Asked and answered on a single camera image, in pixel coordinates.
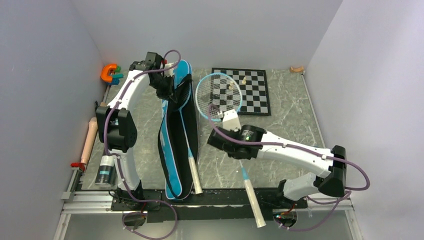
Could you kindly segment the blue racket bag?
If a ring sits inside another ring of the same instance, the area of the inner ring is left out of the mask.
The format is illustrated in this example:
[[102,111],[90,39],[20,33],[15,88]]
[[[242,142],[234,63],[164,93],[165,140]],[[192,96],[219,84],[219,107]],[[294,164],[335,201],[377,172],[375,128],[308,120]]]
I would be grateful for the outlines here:
[[[192,66],[186,60],[181,60],[174,71],[174,87],[181,92],[182,82],[192,81]],[[198,125],[193,97],[193,84],[190,82],[191,96],[182,109],[189,145],[197,160],[198,154]],[[168,100],[161,101],[162,121],[158,132],[158,152],[162,170],[165,176],[165,195],[171,201],[183,201],[193,187],[193,179],[188,161],[188,150],[178,103]]]

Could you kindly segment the black shuttlecock tube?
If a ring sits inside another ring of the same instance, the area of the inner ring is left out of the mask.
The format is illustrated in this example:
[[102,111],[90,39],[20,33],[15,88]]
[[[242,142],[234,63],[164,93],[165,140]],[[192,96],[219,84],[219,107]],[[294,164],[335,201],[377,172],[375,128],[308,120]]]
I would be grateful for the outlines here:
[[116,182],[115,157],[104,155],[101,158],[94,184],[99,188],[111,188]]

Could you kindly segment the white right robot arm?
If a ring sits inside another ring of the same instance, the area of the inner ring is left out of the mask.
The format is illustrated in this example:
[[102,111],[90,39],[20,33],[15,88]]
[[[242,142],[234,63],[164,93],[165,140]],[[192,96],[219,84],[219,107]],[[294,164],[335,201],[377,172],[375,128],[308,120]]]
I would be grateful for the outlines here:
[[280,181],[275,200],[282,208],[316,193],[333,198],[346,194],[346,149],[343,146],[311,147],[248,124],[237,131],[218,127],[212,130],[207,143],[234,159],[278,160],[307,170],[306,175]]

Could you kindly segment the blue badminton racket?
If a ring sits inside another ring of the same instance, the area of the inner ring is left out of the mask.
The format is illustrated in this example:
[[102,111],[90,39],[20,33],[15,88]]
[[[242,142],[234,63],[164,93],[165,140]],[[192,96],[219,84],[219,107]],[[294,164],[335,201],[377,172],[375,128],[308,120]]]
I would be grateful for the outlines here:
[[[234,83],[233,90],[228,89],[230,82]],[[195,102],[198,111],[205,118],[218,122],[223,120],[225,111],[240,110],[243,95],[232,77],[216,72],[200,80],[195,90]]]
[[189,164],[190,171],[191,171],[191,177],[192,177],[193,186],[194,186],[194,193],[196,195],[199,195],[199,194],[203,193],[203,189],[201,187],[199,174],[198,174],[198,170],[197,170],[197,165],[196,165],[195,158],[194,158],[193,152],[192,152],[190,144],[189,144],[188,133],[187,133],[184,118],[183,118],[183,108],[189,102],[192,90],[191,90],[191,86],[190,86],[189,83],[187,83],[184,86],[181,85],[180,87],[181,87],[181,89],[180,89],[181,92],[180,92],[179,99],[178,99],[178,102],[177,102],[178,103],[178,112],[179,112],[180,117],[181,117],[181,124],[182,124],[184,137],[185,137],[185,141],[186,141],[186,146],[187,146],[188,164]]

